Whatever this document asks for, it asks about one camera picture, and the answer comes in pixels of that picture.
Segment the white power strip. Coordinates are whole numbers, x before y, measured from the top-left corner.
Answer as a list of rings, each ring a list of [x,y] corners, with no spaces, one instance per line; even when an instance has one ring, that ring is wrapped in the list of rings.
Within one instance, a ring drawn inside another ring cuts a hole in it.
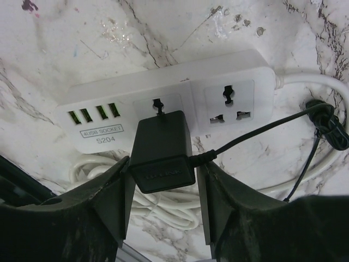
[[[273,112],[276,74],[256,50],[71,87],[55,109],[81,153],[132,147],[138,123],[182,111],[192,136],[254,128]]]

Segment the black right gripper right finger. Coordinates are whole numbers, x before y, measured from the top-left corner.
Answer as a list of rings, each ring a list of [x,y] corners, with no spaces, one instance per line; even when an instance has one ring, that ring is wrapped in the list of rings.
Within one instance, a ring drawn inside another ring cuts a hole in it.
[[[210,162],[197,168],[206,244],[216,261],[348,261],[348,197],[286,203]]]

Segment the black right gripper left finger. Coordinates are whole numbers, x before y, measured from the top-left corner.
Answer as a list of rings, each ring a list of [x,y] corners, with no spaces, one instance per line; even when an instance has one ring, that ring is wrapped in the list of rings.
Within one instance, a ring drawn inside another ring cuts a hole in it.
[[[128,162],[55,196],[1,159],[1,261],[115,261],[133,198]]]

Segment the black plug in strip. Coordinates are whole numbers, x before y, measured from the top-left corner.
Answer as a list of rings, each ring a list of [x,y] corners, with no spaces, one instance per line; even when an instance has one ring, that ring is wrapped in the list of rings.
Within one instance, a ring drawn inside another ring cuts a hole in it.
[[[138,123],[129,170],[144,194],[195,184],[191,137],[185,114],[175,111]]]

